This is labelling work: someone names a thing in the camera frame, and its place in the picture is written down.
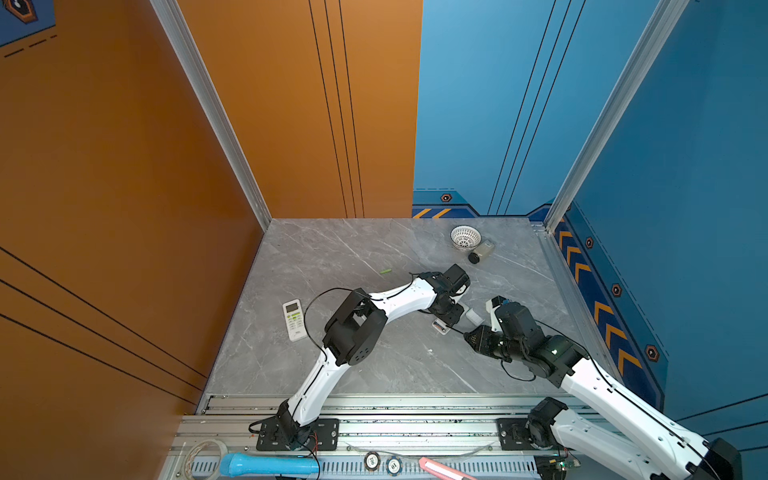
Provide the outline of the white battery cover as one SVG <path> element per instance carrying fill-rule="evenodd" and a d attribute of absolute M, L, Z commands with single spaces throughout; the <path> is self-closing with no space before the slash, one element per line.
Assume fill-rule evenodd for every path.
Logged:
<path fill-rule="evenodd" d="M 470 323 L 472 323 L 475 326 L 479 326 L 479 325 L 482 325 L 484 323 L 484 319 L 477 312 L 475 312 L 471 308 L 466 308 L 465 309 L 464 317 L 466 318 L 467 321 L 469 321 Z"/>

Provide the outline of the white air conditioner remote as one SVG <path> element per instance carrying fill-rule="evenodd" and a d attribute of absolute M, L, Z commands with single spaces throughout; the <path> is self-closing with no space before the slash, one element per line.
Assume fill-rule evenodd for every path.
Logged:
<path fill-rule="evenodd" d="M 450 328 L 440 319 L 435 319 L 432 322 L 432 326 L 435 330 L 437 330 L 441 335 L 447 335 L 450 332 Z"/>

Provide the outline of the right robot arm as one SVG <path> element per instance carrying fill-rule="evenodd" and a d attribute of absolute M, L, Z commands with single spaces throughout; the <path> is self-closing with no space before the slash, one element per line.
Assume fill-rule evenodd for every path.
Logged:
<path fill-rule="evenodd" d="M 726 440 L 707 440 L 668 418 L 611 377 L 580 343 L 559 331 L 546 334 L 522 304 L 498 297 L 491 307 L 496 324 L 463 335 L 476 353 L 521 362 L 613 427 L 595 425 L 547 397 L 528 415 L 533 445 L 575 450 L 625 479 L 742 478 L 741 454 Z"/>

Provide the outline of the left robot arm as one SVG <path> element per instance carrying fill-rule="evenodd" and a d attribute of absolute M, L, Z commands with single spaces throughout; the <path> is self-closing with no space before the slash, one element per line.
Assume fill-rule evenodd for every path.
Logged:
<path fill-rule="evenodd" d="M 350 367 L 372 353 L 388 324 L 424 310 L 453 326 L 464 312 L 460 299 L 470 285 L 466 271 L 454 264 L 444 272 L 413 274 L 407 284 L 388 291 L 350 291 L 324 327 L 315 365 L 298 391 L 278 407 L 279 434 L 293 448 L 304 444 L 332 390 Z"/>

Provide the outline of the glass jar with black lid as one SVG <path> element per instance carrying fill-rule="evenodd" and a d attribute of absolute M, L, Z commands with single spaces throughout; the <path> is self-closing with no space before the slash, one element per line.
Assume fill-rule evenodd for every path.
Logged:
<path fill-rule="evenodd" d="M 496 245 L 490 240 L 483 240 L 468 254 L 468 260 L 472 264 L 478 264 L 490 257 Z"/>

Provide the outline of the patterned white ceramic bowl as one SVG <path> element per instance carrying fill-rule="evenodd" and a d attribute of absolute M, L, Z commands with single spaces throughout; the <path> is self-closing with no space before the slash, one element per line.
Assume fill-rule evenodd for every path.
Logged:
<path fill-rule="evenodd" d="M 452 245 L 462 251 L 471 251 L 482 242 L 482 235 L 474 227 L 459 225 L 450 232 Z"/>

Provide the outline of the small green circuit board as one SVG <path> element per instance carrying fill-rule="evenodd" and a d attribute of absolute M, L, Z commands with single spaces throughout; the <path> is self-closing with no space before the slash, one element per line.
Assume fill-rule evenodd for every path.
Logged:
<path fill-rule="evenodd" d="M 571 470 L 579 469 L 578 459 L 564 457 L 535 457 L 536 470 L 542 480 L 566 480 Z"/>

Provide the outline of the clear tape roll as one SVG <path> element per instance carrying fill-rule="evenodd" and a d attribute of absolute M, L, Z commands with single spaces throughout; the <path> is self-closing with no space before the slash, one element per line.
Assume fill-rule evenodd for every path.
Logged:
<path fill-rule="evenodd" d="M 185 454 L 176 477 L 188 480 L 219 479 L 221 461 L 228 453 L 229 448 L 224 442 L 203 440 Z"/>

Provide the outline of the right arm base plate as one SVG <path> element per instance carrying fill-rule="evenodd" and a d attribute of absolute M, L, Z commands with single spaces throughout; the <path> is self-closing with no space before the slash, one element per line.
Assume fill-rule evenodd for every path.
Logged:
<path fill-rule="evenodd" d="M 554 419 L 500 418 L 496 420 L 498 440 L 504 451 L 532 450 L 536 452 L 574 449 L 564 443 L 569 424 Z"/>

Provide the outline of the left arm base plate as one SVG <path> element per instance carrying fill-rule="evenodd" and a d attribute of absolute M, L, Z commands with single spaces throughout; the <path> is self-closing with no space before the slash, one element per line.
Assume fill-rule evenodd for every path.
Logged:
<path fill-rule="evenodd" d="M 311 449 L 314 452 L 330 452 L 338 448 L 339 420 L 319 418 L 296 433 L 283 428 L 275 417 L 254 422 L 249 431 L 256 436 L 256 449 L 262 452 L 288 452 Z"/>

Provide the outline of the aluminium corner post right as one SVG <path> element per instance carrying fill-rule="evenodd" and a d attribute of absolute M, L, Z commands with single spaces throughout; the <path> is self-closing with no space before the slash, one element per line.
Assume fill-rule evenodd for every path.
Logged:
<path fill-rule="evenodd" d="M 688 0 L 657 3 L 545 217 L 543 227 L 547 234 L 554 234 L 563 220 L 688 4 Z"/>

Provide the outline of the aluminium corner post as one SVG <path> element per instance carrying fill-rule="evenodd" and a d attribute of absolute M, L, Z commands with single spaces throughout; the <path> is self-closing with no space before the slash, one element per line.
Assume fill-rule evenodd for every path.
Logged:
<path fill-rule="evenodd" d="M 688 4 L 688 0 L 657 3 L 545 217 L 543 227 L 547 234 L 554 234 L 563 220 Z"/>
<path fill-rule="evenodd" d="M 260 228 L 266 232 L 272 215 L 179 3 L 172 0 L 150 0 L 149 3 Z"/>

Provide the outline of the aluminium corner post left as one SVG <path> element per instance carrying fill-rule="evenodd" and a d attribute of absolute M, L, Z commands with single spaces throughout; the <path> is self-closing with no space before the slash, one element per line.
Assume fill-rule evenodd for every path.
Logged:
<path fill-rule="evenodd" d="M 266 232 L 272 215 L 179 3 L 172 0 L 150 0 L 149 3 L 260 228 Z"/>

